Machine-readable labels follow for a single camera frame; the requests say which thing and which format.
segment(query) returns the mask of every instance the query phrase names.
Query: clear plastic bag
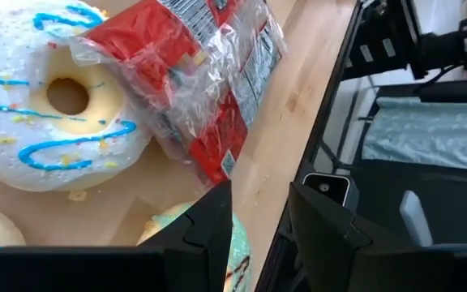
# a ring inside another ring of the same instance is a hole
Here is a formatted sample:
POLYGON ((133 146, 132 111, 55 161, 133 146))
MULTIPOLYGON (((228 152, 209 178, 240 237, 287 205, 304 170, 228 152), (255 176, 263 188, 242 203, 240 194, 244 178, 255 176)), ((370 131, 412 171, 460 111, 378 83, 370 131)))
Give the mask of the clear plastic bag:
POLYGON ((212 185, 231 175, 285 51, 262 0, 143 0, 70 47, 125 77, 167 155, 212 185))

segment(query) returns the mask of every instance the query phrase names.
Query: black cable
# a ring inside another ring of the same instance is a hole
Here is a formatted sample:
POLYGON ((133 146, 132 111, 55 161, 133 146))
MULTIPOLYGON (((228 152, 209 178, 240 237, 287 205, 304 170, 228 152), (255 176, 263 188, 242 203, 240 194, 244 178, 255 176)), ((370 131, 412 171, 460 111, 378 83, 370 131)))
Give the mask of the black cable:
POLYGON ((446 75, 449 71, 457 69, 458 67, 460 67, 462 65, 464 65, 463 62, 458 62, 457 64, 453 64, 453 65, 451 65, 449 67, 441 69, 441 72, 437 76, 435 76, 434 78, 426 81, 423 84, 420 84, 417 88, 415 88, 415 90, 413 92, 416 95, 418 95, 421 92, 421 90, 423 90, 424 88, 429 88, 430 86, 434 85, 437 81, 439 81, 439 79, 441 79, 441 77, 446 75))

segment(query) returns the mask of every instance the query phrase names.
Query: donut hole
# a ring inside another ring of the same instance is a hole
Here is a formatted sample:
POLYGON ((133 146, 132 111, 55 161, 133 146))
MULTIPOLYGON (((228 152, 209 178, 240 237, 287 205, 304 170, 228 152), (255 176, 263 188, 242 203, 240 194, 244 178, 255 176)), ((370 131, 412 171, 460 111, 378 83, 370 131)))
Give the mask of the donut hole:
POLYGON ((88 90, 71 78, 58 78, 46 90, 48 102, 59 112, 68 115, 83 113, 89 104, 88 90))

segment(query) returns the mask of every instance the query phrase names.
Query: wooden table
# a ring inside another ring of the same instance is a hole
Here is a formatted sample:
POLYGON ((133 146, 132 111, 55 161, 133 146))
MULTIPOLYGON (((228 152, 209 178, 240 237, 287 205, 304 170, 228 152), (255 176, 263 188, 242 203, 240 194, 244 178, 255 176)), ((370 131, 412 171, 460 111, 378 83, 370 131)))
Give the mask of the wooden table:
MULTIPOLYGON (((268 0, 289 52, 232 177, 233 210, 254 252, 254 288, 357 1, 268 0)), ((89 2, 114 15, 136 0, 89 2)), ((197 200, 204 190, 151 143, 134 166, 86 192, 85 201, 74 202, 67 193, 29 193, 0 183, 0 210, 33 245, 134 245, 152 215, 197 200)))

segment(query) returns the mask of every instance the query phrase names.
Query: light blue fabric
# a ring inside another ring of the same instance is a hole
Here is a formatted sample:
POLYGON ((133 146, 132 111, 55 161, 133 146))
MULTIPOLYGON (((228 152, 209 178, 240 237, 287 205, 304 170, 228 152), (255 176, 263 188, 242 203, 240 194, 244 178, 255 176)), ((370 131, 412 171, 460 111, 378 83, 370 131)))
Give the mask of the light blue fabric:
POLYGON ((467 169, 467 104, 380 97, 362 159, 467 169))

